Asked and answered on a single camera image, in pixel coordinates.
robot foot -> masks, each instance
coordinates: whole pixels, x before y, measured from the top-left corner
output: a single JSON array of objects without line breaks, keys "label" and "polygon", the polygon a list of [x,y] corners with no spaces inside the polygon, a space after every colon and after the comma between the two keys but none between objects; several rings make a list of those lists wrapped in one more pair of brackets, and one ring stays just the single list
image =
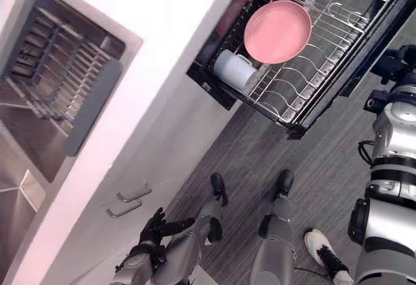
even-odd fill
[{"label": "robot foot", "polygon": [[333,251],[328,238],[316,228],[306,230],[305,245],[311,256],[322,267],[326,267],[335,284],[352,285],[349,270]]},{"label": "robot foot", "polygon": [[214,172],[211,175],[211,185],[213,186],[214,196],[216,199],[220,200],[220,198],[222,198],[221,206],[226,206],[228,204],[228,196],[221,174]]},{"label": "robot foot", "polygon": [[285,169],[280,172],[276,180],[273,200],[276,200],[280,194],[287,196],[292,188],[294,174],[291,170]]}]

black cable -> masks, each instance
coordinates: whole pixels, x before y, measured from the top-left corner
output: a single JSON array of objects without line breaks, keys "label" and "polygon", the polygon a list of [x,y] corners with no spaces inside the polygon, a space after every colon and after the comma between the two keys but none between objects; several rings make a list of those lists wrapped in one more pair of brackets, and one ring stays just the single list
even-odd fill
[{"label": "black cable", "polygon": [[315,275],[319,275],[320,277],[325,278],[328,282],[332,283],[332,281],[330,280],[330,278],[327,275],[320,274],[320,273],[318,273],[316,271],[313,271],[313,270],[304,269],[303,267],[295,267],[294,269],[295,270],[301,270],[301,271],[310,272],[310,273],[313,273]]},{"label": "black cable", "polygon": [[365,145],[374,146],[374,141],[361,141],[358,142],[358,153],[361,158],[370,166],[373,166],[372,158],[368,151],[365,149]]}]

pink plate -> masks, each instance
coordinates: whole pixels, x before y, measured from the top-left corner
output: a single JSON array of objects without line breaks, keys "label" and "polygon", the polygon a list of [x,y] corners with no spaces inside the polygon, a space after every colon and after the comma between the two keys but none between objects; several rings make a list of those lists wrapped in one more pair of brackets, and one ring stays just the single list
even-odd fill
[{"label": "pink plate", "polygon": [[244,32],[244,45],[255,60],[278,64],[304,49],[311,30],[311,17],[306,9],[292,1],[274,1],[250,18]]}]

cabinet door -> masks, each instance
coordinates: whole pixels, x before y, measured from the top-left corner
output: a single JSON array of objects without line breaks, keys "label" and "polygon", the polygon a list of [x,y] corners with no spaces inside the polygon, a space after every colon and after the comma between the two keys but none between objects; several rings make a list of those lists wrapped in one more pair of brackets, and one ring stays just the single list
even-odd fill
[{"label": "cabinet door", "polygon": [[97,194],[109,203],[117,199],[114,192],[142,192],[144,182],[153,187],[176,178],[185,181],[232,114],[184,76],[120,175]]},{"label": "cabinet door", "polygon": [[110,217],[106,209],[116,213],[120,208],[136,204],[136,200],[129,204],[119,201],[98,207],[91,201],[49,268],[43,284],[70,284],[127,242],[134,238],[138,241],[147,220],[157,208],[167,207],[180,185],[181,180],[172,180],[154,186],[152,193],[142,199],[141,207],[117,219]]}]

white mug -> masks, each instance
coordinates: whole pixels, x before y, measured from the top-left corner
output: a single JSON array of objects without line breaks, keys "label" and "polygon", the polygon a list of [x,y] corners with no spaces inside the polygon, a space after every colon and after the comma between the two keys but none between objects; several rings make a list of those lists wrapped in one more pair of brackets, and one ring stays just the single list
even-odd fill
[{"label": "white mug", "polygon": [[221,52],[214,64],[214,74],[239,91],[243,91],[247,81],[256,71],[247,58],[228,49]]}]

